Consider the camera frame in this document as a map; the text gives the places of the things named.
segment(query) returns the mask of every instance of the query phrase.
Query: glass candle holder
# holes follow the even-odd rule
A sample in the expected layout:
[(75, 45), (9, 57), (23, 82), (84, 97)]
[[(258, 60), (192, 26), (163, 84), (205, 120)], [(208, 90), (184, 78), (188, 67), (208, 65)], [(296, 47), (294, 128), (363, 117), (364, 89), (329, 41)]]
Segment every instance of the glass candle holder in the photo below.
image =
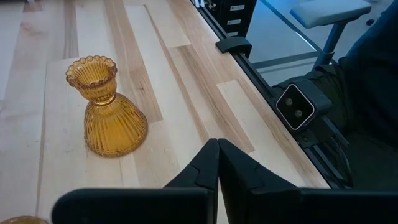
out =
[(146, 117), (125, 96), (116, 93), (116, 64), (105, 56), (73, 62), (66, 75), (89, 103), (84, 129), (86, 145), (105, 157), (119, 157), (137, 149), (148, 130)]

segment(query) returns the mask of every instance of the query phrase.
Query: vase neck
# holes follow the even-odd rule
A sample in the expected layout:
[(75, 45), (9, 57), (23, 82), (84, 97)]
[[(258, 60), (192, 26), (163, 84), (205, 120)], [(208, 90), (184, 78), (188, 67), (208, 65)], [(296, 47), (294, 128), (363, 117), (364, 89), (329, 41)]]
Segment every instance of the vase neck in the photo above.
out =
[(91, 102), (95, 106), (106, 106), (106, 105), (111, 104), (114, 101), (115, 97), (116, 97), (116, 93), (113, 93), (111, 95), (106, 95), (106, 96), (103, 96), (101, 98), (97, 98), (95, 100), (91, 100)]

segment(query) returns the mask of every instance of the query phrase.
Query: wooden tabletop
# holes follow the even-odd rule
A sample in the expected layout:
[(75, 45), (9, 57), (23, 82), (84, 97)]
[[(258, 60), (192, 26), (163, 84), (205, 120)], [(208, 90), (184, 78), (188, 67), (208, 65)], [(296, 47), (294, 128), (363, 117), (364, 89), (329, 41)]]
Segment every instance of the wooden tabletop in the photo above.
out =
[[(162, 187), (209, 138), (295, 185), (328, 187), (189, 0), (1, 1), (0, 29), (0, 221), (49, 218), (82, 187)], [(118, 92), (149, 122), (119, 159), (85, 147), (87, 101), (65, 71), (87, 55), (117, 63)]]

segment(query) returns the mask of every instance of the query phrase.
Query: floor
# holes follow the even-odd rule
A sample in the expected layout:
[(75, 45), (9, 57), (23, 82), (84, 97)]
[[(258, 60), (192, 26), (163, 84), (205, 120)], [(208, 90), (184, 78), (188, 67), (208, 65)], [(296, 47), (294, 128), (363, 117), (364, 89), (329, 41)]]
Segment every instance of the floor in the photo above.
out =
[[(284, 24), (261, 1), (270, 3), (319, 47), (322, 48), (324, 46), (330, 33), (331, 25), (306, 29), (290, 15), (290, 10), (296, 4), (312, 0), (258, 0), (246, 36), (247, 40), (253, 45), (249, 58), (252, 63), (314, 51), (306, 41)], [(338, 60), (340, 57), (346, 55), (355, 41), (369, 29), (369, 26), (366, 25), (366, 21), (368, 19), (377, 18), (381, 12), (387, 9), (392, 1), (393, 0), (369, 0), (372, 4), (371, 13), (363, 15), (358, 20), (350, 22), (346, 26), (336, 46), (335, 56), (333, 58)], [(267, 67), (259, 69), (259, 73), (267, 83), (272, 86), (288, 78), (305, 75), (312, 69), (315, 60), (316, 58), (310, 58)]]

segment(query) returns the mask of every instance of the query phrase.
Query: office chair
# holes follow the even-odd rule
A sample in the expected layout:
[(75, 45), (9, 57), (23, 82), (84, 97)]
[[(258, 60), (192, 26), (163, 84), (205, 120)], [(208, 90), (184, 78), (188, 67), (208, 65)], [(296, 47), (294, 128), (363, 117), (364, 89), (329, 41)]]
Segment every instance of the office chair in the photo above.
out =
[(329, 38), (314, 64), (316, 68), (330, 63), (347, 23), (370, 11), (371, 5), (363, 0), (315, 0), (297, 5), (290, 13), (307, 29), (333, 24)]

